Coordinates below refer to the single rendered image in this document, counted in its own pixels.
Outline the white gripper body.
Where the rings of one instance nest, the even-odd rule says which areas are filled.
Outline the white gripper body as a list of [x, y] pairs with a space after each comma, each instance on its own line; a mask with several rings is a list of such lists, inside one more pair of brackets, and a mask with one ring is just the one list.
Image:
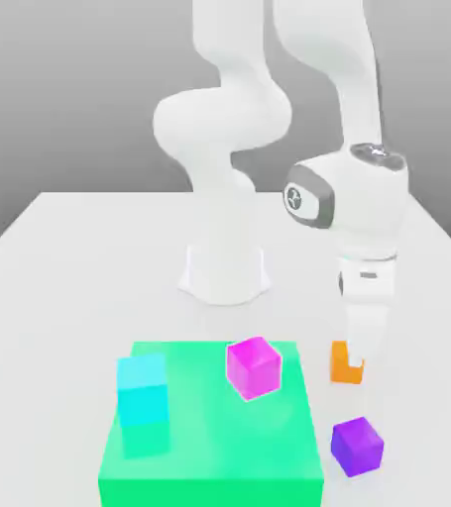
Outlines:
[[385, 301], [345, 300], [346, 340], [351, 343], [378, 342], [387, 325], [390, 306]]

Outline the small orange cube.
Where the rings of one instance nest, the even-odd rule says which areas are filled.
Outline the small orange cube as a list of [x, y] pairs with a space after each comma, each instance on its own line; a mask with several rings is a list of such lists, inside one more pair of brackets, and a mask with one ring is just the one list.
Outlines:
[[330, 379], [336, 383], [360, 384], [363, 379], [364, 366], [350, 366], [347, 344], [334, 341], [331, 346]]

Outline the small purple cube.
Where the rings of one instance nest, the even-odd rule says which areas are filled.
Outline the small purple cube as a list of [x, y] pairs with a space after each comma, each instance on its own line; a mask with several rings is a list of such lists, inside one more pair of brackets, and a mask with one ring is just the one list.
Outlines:
[[333, 427], [331, 453], [348, 477], [378, 469], [384, 447], [384, 440], [365, 417]]

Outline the small magenta cube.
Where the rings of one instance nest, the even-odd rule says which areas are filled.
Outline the small magenta cube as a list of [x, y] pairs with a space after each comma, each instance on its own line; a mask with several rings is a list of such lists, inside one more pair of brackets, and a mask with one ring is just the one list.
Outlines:
[[282, 355], [264, 337], [252, 337], [226, 347], [226, 378], [246, 401], [279, 390]]

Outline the small cyan cube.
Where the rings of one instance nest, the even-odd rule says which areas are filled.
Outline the small cyan cube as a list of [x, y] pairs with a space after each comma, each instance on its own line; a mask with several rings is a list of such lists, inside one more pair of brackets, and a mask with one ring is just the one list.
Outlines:
[[166, 422], [169, 419], [166, 356], [151, 353], [120, 358], [116, 390], [122, 427]]

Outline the large green box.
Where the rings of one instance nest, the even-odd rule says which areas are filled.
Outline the large green box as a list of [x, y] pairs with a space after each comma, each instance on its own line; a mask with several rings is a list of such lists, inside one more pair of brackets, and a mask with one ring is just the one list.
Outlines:
[[244, 401], [223, 342], [136, 342], [167, 359], [169, 420], [111, 425], [101, 507], [320, 507], [324, 477], [297, 346], [276, 342], [282, 387]]

